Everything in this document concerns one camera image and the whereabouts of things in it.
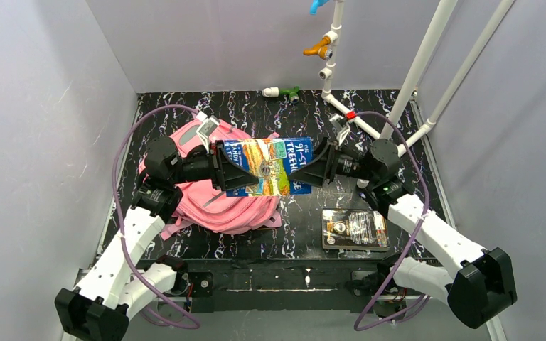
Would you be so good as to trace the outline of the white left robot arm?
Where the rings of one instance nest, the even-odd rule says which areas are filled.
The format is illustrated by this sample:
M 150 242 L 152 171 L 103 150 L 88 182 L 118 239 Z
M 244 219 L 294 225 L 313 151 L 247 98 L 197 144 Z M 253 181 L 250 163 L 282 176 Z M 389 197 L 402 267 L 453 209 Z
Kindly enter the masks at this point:
M 180 204 L 179 184 L 210 180 L 215 189 L 234 190 L 259 182 L 227 156 L 222 141 L 182 157 L 173 139 L 159 137 L 148 145 L 144 166 L 129 209 L 123 214 L 116 208 L 116 237 L 74 289 L 55 297 L 63 331 L 78 340 L 121 340 L 154 297 L 170 303 L 164 291 L 174 287 L 178 268 L 158 261 L 141 274 L 136 264 Z

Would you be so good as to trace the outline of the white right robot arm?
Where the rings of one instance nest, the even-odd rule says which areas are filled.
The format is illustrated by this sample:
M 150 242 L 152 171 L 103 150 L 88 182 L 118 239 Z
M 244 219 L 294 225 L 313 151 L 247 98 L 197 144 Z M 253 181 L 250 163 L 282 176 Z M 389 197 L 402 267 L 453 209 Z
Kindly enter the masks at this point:
M 398 177 L 398 147 L 374 141 L 364 156 L 346 153 L 336 141 L 324 140 L 314 159 L 291 172 L 290 180 L 321 187 L 336 175 L 367 180 L 361 194 L 369 207 L 410 235 L 440 263 L 430 266 L 407 256 L 407 250 L 377 266 L 376 301 L 388 288 L 408 288 L 423 298 L 448 305 L 469 328 L 479 328 L 518 300 L 513 265 L 501 248 L 487 249 L 457 232 L 429 209 L 429 191 L 420 199 Z

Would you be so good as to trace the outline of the blue treehouse book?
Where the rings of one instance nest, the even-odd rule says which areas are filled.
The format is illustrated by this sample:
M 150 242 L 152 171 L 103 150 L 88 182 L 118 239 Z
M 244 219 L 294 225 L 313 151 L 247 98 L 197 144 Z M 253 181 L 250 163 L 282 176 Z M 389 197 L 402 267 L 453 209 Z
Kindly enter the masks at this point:
M 310 137 L 227 140 L 224 150 L 231 161 L 258 178 L 254 185 L 228 190 L 228 197 L 309 195 L 312 186 L 289 175 L 313 159 Z

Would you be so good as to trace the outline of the black gold cover book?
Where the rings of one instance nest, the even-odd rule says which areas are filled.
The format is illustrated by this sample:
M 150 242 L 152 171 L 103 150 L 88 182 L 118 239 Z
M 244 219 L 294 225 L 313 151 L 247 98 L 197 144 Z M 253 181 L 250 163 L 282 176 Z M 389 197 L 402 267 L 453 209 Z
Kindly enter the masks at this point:
M 325 208 L 321 212 L 321 232 L 324 249 L 390 249 L 385 218 L 372 210 Z

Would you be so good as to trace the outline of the pink student backpack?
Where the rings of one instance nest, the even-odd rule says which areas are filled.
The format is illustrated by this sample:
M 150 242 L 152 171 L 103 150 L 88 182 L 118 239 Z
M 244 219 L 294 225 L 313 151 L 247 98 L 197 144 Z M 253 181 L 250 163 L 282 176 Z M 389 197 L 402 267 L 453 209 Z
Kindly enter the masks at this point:
M 228 197 L 225 191 L 215 189 L 211 180 L 176 182 L 182 158 L 192 148 L 202 146 L 196 135 L 200 124 L 194 119 L 172 135 L 159 136 L 148 143 L 139 166 L 141 186 L 132 207 L 145 209 L 165 222 L 161 232 L 163 239 L 192 224 L 229 235 L 261 227 L 280 227 L 282 218 L 277 197 Z M 220 121 L 210 136 L 210 143 L 247 138 L 248 133 Z

